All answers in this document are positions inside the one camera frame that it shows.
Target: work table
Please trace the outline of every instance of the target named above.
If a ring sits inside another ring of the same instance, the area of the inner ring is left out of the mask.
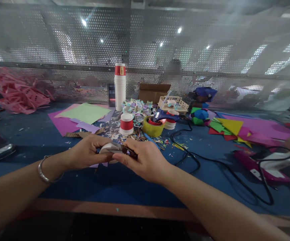
[[[68,106],[54,103],[50,108],[29,115],[9,114],[7,111],[0,113],[0,133],[17,146],[15,153],[0,160],[0,176],[41,160],[45,155],[65,151],[80,140],[62,137],[47,115]],[[177,123],[174,130],[164,130],[161,139],[170,142],[170,134],[180,129],[188,129],[187,122]],[[232,151],[239,150],[233,141],[227,142],[221,135],[209,135],[208,127],[202,126],[193,126],[192,132],[184,132],[176,140],[186,144],[190,151],[227,163],[259,196],[268,199],[261,182],[233,158]],[[169,144],[162,154],[168,162],[175,164],[184,152]],[[194,174],[198,179],[259,214],[290,217],[290,185],[281,185],[278,190],[271,189],[275,204],[268,206],[255,199],[222,166],[202,159],[200,163],[200,170]],[[179,167],[191,172],[196,168],[196,163],[188,157]],[[109,164],[108,167],[99,165],[97,170],[68,171],[59,182],[43,192],[33,206],[43,210],[195,220],[172,193],[143,180],[120,163]]]

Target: cardboard box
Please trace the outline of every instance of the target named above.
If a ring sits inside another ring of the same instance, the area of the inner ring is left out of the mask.
[[[138,98],[144,103],[153,101],[153,104],[157,104],[159,98],[165,96],[170,87],[170,84],[140,84]]]

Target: yellow tape roll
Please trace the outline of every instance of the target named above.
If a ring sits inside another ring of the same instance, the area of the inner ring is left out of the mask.
[[[143,122],[143,132],[150,137],[159,137],[164,129],[164,124],[161,123],[160,126],[154,126],[148,123],[151,116],[148,116]]]

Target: person's left hand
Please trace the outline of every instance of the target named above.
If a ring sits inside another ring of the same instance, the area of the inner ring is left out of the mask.
[[[67,169],[83,169],[93,164],[109,162],[113,153],[97,154],[97,148],[112,142],[111,139],[89,134],[71,149],[63,152]]]

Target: forearm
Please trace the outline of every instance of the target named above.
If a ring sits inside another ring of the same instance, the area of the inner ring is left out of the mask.
[[[62,164],[65,153],[48,157],[42,171],[49,180],[57,179],[66,167]],[[48,186],[38,174],[40,161],[0,177],[0,229],[14,220]]]
[[[290,240],[240,202],[177,167],[171,168],[170,178],[163,185],[193,212],[215,240]]]

